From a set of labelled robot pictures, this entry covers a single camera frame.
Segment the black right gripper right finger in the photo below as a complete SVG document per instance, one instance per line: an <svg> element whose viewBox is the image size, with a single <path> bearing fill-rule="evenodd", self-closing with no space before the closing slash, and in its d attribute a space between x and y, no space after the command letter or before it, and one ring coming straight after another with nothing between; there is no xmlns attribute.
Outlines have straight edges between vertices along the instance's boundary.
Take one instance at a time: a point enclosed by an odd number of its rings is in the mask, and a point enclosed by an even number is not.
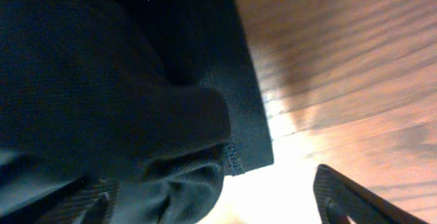
<svg viewBox="0 0 437 224"><path fill-rule="evenodd" d="M318 165L313 193L323 224L427 224L328 165Z"/></svg>

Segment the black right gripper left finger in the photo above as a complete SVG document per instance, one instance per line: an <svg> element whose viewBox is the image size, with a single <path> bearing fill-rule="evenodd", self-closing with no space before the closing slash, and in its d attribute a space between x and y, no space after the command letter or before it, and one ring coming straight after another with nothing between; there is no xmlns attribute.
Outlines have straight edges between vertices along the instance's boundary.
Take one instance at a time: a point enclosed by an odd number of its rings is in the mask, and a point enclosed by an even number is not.
<svg viewBox="0 0 437 224"><path fill-rule="evenodd" d="M117 203L118 182L83 177L48 195L1 215L7 224L109 224Z"/></svg>

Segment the black t-shirt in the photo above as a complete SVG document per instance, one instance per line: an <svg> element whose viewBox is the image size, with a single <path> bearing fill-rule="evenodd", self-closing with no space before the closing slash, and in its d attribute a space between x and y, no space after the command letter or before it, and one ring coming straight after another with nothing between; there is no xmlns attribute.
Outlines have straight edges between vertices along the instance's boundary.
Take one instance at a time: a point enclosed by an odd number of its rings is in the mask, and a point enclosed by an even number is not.
<svg viewBox="0 0 437 224"><path fill-rule="evenodd" d="M1 0L1 215L88 177L196 223L273 161L234 0Z"/></svg>

